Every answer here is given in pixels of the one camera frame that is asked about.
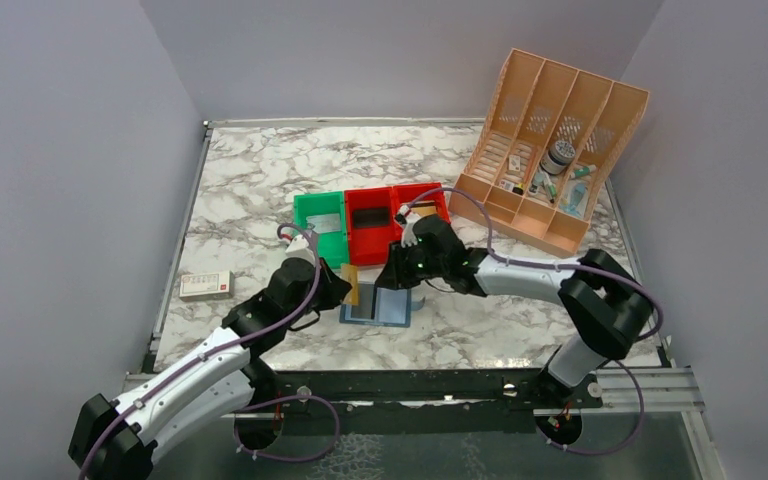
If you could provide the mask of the blue leather card holder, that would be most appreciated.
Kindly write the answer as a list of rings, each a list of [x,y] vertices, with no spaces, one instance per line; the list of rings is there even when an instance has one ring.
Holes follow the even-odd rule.
[[[375,316],[372,321],[363,321],[353,317],[353,307],[342,305],[339,322],[342,324],[408,328],[412,314],[425,305],[425,297],[414,298],[411,290],[388,290],[375,287]]]

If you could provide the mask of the gold credit card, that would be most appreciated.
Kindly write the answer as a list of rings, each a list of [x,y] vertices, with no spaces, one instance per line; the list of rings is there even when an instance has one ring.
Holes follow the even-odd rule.
[[[434,202],[418,203],[411,208],[411,212],[419,217],[437,215],[438,209]]]
[[[343,299],[344,305],[357,306],[360,302],[359,277],[356,266],[344,263],[341,265],[341,278],[350,285],[350,290]]]

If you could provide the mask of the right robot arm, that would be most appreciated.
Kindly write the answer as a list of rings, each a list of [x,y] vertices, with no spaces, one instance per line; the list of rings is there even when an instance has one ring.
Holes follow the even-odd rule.
[[[539,398],[560,407],[572,399],[592,371],[626,358],[655,311],[640,285],[605,251],[543,264],[502,258],[486,247],[467,247],[438,216],[421,218],[406,242],[389,246],[375,280],[378,288],[412,289],[441,279],[459,294],[517,296],[565,308],[576,333],[540,372]]]

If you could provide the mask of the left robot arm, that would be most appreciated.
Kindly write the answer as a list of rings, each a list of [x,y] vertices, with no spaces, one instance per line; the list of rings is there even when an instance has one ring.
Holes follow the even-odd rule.
[[[284,260],[264,289],[172,366],[112,400],[97,394],[84,403],[68,448],[80,478],[145,479],[211,419],[297,400],[261,357],[295,322],[339,307],[351,289],[322,260]]]

